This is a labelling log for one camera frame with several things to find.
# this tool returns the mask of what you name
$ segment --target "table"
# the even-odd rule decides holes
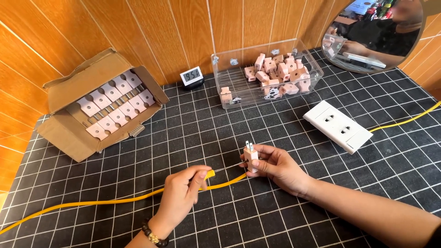
[[[315,91],[228,111],[220,107],[213,75],[205,88],[164,86],[170,102],[137,138],[76,163],[38,134],[32,135],[0,212],[2,228],[60,203],[131,198],[163,187],[187,165],[221,169],[240,161],[246,140],[289,151],[309,175],[373,193],[441,216],[441,110],[379,130],[348,155],[302,116],[321,100],[370,129],[408,119],[435,100],[395,69],[374,75],[343,71],[321,51],[325,72]],[[47,116],[42,117],[37,125]],[[233,167],[210,184],[244,173]],[[124,247],[141,220],[157,211],[160,196],[135,203],[64,208],[33,218],[0,236],[1,247]],[[170,236],[169,247],[371,247],[381,244],[332,213],[288,195],[267,178],[244,179],[201,192],[199,202]]]

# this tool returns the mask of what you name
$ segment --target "digital clock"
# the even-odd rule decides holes
[[[204,76],[202,76],[202,72],[199,66],[188,71],[184,71],[180,75],[182,83],[184,83],[184,89],[186,90],[192,90],[201,86],[204,83]]]

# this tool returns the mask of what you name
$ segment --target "beaded bracelet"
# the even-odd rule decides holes
[[[142,221],[142,231],[144,235],[149,238],[149,240],[154,243],[157,247],[166,247],[168,245],[168,237],[166,239],[158,239],[156,235],[152,233],[152,230],[149,228],[149,219],[144,219]]]

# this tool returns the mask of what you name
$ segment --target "left hand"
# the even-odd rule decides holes
[[[355,41],[346,41],[341,47],[341,52],[353,53],[363,57],[368,57],[369,49]]]
[[[165,179],[158,212],[149,221],[150,229],[158,238],[168,237],[197,203],[199,188],[207,189],[204,178],[209,170],[209,166],[194,165]]]

